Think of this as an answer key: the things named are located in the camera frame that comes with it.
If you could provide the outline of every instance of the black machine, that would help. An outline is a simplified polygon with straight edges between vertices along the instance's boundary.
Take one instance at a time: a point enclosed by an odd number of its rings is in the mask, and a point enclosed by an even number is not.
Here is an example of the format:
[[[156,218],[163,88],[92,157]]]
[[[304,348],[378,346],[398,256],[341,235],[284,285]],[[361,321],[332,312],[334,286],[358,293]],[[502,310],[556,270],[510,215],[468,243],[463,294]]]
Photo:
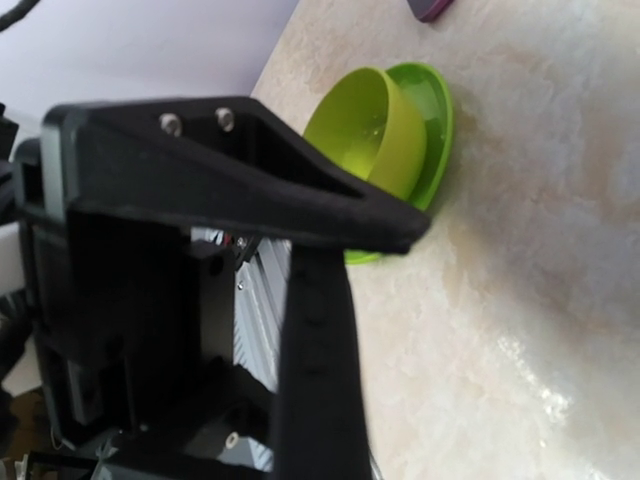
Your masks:
[[[102,452],[83,478],[266,478],[216,460],[231,432],[273,449],[272,479],[371,478],[343,251],[407,253],[422,212],[239,97],[55,108],[13,182],[26,290],[0,379],[33,331],[56,436]],[[292,243],[277,394],[233,365],[237,252],[195,226]]]

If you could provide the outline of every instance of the bolt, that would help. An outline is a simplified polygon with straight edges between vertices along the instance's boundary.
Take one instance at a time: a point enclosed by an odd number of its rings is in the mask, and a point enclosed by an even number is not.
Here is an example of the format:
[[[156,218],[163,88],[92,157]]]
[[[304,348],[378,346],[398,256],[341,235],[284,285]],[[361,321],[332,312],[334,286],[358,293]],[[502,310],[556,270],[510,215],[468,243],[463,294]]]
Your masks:
[[[223,132],[229,133],[236,125],[235,115],[226,107],[216,110],[216,118],[218,119],[218,126]]]
[[[182,120],[175,113],[163,113],[160,115],[160,128],[173,137],[182,135]]]
[[[224,442],[224,446],[227,447],[227,450],[231,450],[235,447],[240,441],[240,435],[238,432],[231,432],[231,434],[227,437],[227,440]]]

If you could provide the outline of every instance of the beige countertop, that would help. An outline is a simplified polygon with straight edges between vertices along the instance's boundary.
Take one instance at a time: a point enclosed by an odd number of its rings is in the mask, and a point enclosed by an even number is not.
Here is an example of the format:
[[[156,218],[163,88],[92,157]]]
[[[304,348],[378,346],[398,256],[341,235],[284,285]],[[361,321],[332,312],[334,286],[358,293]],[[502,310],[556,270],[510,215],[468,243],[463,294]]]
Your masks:
[[[301,0],[255,96],[301,131],[409,60],[457,137],[431,231],[349,271],[385,478],[640,478],[640,3]]]

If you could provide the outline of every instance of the purple object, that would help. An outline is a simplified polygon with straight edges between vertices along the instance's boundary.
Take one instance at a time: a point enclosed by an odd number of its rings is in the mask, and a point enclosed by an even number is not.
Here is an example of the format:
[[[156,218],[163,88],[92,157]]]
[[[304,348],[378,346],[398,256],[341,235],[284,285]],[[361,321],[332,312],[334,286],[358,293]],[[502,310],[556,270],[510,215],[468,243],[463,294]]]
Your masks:
[[[421,22],[433,22],[453,0],[409,0],[413,14]]]

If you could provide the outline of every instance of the black cable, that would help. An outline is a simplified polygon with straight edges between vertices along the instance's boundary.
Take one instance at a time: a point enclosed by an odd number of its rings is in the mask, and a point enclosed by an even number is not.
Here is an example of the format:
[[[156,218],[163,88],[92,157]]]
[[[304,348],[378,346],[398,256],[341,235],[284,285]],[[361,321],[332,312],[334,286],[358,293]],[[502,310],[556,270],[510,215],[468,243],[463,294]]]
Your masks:
[[[15,7],[0,16],[0,32],[26,17],[39,2],[40,0],[19,0]]]
[[[31,322],[26,318],[0,320],[0,382],[24,355],[31,330]],[[18,419],[10,410],[11,401],[11,395],[0,385],[0,458],[6,454],[18,426]]]

